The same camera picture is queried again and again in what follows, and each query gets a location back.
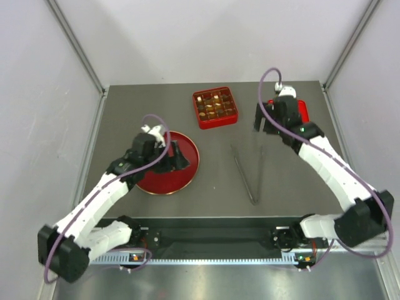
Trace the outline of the round dark red plate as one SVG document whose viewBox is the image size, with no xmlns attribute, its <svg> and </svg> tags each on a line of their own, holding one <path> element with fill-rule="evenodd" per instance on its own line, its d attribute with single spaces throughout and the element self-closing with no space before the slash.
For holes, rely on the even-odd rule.
<svg viewBox="0 0 400 300">
<path fill-rule="evenodd" d="M 186 135 L 171 131 L 171 138 L 177 141 L 183 156 L 189 161 L 189 166 L 181 171 L 158 174 L 152 171 L 146 173 L 144 179 L 137 184 L 142 191 L 153 195 L 169 195 L 185 188 L 195 177 L 199 168 L 199 151 L 195 143 Z"/>
</svg>

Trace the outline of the red box lid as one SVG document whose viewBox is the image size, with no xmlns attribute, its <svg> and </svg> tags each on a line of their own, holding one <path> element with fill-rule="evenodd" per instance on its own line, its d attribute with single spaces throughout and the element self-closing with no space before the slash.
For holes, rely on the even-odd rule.
<svg viewBox="0 0 400 300">
<path fill-rule="evenodd" d="M 266 109 L 271 117 L 279 124 L 299 121 L 309 122 L 309 114 L 306 103 L 303 100 L 284 98 L 283 100 L 271 99 L 267 102 Z"/>
</svg>

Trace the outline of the metal tongs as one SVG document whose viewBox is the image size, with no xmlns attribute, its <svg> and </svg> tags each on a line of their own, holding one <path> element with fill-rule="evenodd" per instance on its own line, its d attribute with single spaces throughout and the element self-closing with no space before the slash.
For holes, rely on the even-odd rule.
<svg viewBox="0 0 400 300">
<path fill-rule="evenodd" d="M 264 164 L 264 147 L 260 146 L 257 154 L 257 163 L 256 163 L 256 173 L 254 175 L 254 180 L 252 180 L 247 174 L 246 169 L 241 162 L 241 158 L 239 155 L 239 150 L 233 144 L 230 145 L 232 156 L 241 177 L 241 181 L 244 184 L 244 188 L 246 190 L 247 196 L 249 198 L 249 202 L 253 206 L 257 206 L 260 202 L 261 198 L 261 188 L 263 184 L 263 164 Z"/>
</svg>

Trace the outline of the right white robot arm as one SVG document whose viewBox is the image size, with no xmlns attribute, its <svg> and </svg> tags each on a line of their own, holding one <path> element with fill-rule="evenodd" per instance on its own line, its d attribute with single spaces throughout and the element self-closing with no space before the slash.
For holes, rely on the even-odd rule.
<svg viewBox="0 0 400 300">
<path fill-rule="evenodd" d="M 316 172 L 342 209 L 341 214 L 305 215 L 293 226 L 295 245 L 304 248 L 314 238 L 327 238 L 350 250 L 387 233 L 387 247 L 391 248 L 393 195 L 387 190 L 377 191 L 361 179 L 334 150 L 321 128 L 303 121 L 295 95 L 281 93 L 272 101 L 259 101 L 254 129 L 279 135 Z"/>
</svg>

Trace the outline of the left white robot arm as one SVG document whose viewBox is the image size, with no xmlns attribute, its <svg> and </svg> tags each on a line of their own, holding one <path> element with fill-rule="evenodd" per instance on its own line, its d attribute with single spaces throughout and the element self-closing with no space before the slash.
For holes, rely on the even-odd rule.
<svg viewBox="0 0 400 300">
<path fill-rule="evenodd" d="M 54 272 L 74 283 L 99 256 L 123 244 L 129 248 L 138 246 L 142 234 L 130 217 L 121 216 L 98 231 L 94 228 L 146 173 L 168 174 L 189 165 L 179 142 L 170 133 L 155 129 L 139 133 L 132 146 L 109 165 L 92 191 L 67 216 L 39 230 L 37 255 L 44 266 L 45 282 L 51 283 L 48 274 Z"/>
</svg>

